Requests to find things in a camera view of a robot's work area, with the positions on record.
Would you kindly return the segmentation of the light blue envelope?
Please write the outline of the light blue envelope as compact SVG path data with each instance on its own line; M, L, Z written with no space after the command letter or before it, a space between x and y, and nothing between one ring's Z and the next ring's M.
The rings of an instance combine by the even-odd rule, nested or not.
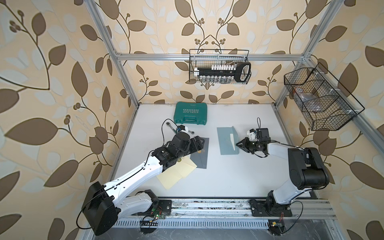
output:
M218 141L221 155L238 155L239 148L236 143L239 142L239 135L234 127L217 128Z

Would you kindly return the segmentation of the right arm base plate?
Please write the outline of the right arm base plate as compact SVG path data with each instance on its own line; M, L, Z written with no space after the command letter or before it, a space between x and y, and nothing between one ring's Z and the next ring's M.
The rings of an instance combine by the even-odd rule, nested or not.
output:
M249 204L253 217L292 217L290 204L281 205L275 201L273 191L270 191L265 200L250 199Z

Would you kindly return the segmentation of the dark grey envelope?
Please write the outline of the dark grey envelope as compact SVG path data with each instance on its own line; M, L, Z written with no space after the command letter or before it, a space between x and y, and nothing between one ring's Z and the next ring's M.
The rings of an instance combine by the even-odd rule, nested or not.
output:
M204 140L204 148L200 152L191 154L191 160L199 169L206 169L208 164L209 138L204 138Z

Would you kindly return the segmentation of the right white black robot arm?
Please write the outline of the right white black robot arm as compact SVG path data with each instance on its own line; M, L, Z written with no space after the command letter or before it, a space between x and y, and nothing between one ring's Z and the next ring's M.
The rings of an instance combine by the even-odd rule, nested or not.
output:
M262 152L263 158L276 156L288 161L288 180L270 191L265 201L250 200L258 214L265 212L273 216L288 212L294 199L305 192L323 189L330 183L330 176L316 148L301 148L272 140L267 128L249 130L247 137L236 146L252 155Z

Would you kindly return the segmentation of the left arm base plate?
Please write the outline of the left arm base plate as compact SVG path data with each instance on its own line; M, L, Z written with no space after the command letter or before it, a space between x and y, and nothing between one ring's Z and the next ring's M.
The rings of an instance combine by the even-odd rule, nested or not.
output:
M154 194L152 190L139 191L135 194L135 196L147 194L151 201L152 205L145 212L138 212L134 215L136 216L153 216L155 214L155 210L159 211L159 215L169 216L172 211L172 200L160 199L157 195Z

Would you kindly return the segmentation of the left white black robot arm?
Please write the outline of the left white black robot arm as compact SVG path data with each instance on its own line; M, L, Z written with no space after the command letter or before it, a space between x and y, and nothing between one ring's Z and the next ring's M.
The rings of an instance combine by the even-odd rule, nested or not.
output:
M159 204L158 197L145 190L135 196L131 193L151 178L174 166L178 159L203 150L205 139L188 133L175 134L163 146L149 152L147 159L130 172L102 185L92 184L81 208L95 236L111 229L120 217L137 213L151 214Z

